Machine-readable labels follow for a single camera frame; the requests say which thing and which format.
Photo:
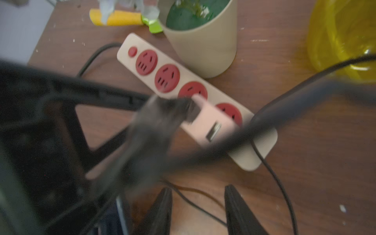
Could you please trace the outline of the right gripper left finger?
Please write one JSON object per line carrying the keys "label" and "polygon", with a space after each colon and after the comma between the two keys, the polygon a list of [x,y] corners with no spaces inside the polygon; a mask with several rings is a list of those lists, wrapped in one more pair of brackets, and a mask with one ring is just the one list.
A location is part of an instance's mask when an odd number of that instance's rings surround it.
{"label": "right gripper left finger", "polygon": [[172,214],[172,191],[163,188],[133,235],[169,235]]}

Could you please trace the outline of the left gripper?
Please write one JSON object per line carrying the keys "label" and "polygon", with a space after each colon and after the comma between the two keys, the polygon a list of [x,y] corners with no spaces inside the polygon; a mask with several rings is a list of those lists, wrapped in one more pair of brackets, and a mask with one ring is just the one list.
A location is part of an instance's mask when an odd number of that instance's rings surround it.
{"label": "left gripper", "polygon": [[148,95],[1,61],[1,234],[85,235],[113,203],[91,198],[86,173],[118,149],[122,129],[96,150],[77,105],[137,111]]}

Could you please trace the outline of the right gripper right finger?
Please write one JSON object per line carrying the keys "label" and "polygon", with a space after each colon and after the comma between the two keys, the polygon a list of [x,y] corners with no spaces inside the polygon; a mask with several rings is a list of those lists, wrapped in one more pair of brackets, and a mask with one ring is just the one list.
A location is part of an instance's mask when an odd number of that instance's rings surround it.
{"label": "right gripper right finger", "polygon": [[224,198],[229,235],[268,235],[233,185],[225,187]]}

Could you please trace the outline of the pink USB plug adapter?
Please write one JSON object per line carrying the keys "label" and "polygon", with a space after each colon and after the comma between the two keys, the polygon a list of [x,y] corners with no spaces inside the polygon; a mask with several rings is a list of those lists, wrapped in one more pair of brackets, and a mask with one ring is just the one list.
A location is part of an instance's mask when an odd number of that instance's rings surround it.
{"label": "pink USB plug adapter", "polygon": [[192,100],[200,107],[200,113],[192,123],[184,122],[181,128],[201,147],[213,145],[231,135],[240,127],[200,95]]}

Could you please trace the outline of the beige red power strip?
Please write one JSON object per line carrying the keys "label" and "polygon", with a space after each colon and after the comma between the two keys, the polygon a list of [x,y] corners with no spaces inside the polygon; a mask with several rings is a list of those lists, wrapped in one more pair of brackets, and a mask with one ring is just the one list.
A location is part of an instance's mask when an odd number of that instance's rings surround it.
{"label": "beige red power strip", "polygon": [[117,59],[162,98],[191,98],[193,95],[200,95],[240,128],[254,116],[230,96],[134,33],[126,37],[117,53]]}

